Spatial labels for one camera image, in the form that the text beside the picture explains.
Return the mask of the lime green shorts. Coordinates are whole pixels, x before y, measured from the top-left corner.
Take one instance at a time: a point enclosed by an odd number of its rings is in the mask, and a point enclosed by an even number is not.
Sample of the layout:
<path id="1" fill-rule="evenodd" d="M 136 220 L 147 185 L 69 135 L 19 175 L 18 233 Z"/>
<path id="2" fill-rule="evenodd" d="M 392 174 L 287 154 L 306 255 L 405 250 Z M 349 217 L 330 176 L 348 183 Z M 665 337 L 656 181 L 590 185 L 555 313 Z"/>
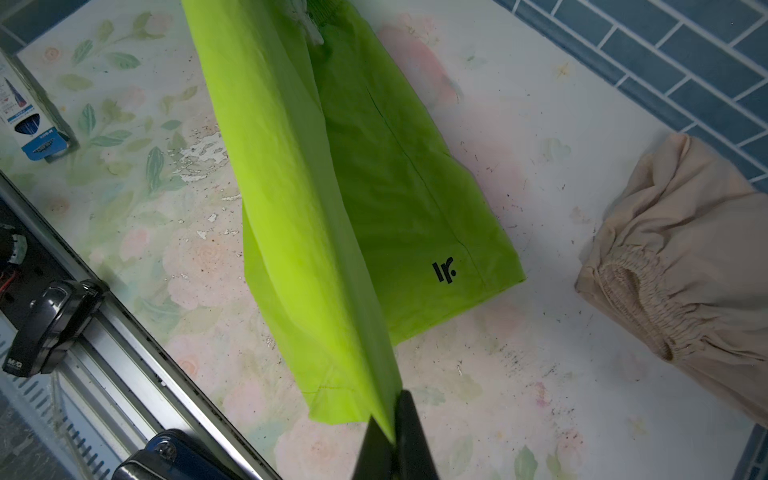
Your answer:
<path id="1" fill-rule="evenodd" d="M 242 196 L 245 279 L 309 408 L 396 435 L 394 346 L 525 276 L 346 1 L 187 1 Z"/>

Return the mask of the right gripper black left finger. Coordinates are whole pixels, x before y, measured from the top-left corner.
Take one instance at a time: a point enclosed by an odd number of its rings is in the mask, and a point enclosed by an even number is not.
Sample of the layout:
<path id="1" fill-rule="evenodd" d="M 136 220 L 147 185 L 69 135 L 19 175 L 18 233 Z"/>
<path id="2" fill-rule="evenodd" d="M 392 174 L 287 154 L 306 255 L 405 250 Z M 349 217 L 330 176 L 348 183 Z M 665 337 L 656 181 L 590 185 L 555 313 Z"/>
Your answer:
<path id="1" fill-rule="evenodd" d="M 392 444 L 371 417 L 351 479 L 391 480 L 393 465 Z"/>

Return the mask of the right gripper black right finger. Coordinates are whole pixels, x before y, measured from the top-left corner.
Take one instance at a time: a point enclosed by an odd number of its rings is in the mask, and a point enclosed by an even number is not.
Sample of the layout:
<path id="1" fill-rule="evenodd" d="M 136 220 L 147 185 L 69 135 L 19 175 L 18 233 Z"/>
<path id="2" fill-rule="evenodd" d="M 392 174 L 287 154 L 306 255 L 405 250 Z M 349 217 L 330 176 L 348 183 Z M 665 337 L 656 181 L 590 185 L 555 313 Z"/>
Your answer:
<path id="1" fill-rule="evenodd" d="M 394 461 L 397 479 L 439 479 L 413 396 L 407 390 L 400 393 L 396 407 Z"/>

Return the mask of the beige drawstring shorts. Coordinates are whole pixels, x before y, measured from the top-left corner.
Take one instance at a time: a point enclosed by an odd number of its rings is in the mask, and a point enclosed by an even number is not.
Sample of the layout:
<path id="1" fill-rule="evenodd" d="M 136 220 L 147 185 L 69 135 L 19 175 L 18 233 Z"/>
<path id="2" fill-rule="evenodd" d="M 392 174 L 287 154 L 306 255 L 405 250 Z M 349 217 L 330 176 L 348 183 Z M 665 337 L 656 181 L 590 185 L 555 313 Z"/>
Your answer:
<path id="1" fill-rule="evenodd" d="M 767 422 L 767 196 L 673 134 L 606 211 L 576 291 L 661 360 Z"/>

